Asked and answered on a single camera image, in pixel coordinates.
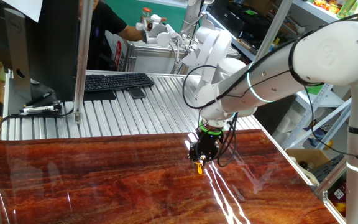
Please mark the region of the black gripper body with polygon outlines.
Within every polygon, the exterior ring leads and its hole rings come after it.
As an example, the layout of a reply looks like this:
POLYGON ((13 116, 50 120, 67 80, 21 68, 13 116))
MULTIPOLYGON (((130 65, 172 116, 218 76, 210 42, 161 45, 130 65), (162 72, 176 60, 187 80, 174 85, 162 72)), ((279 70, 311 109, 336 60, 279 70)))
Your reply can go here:
POLYGON ((222 132, 204 132, 204 131, 197 131, 198 140, 196 142, 199 143, 201 158, 202 155, 206 157, 214 157, 216 158, 218 154, 218 146, 217 141, 223 140, 223 133, 222 132))

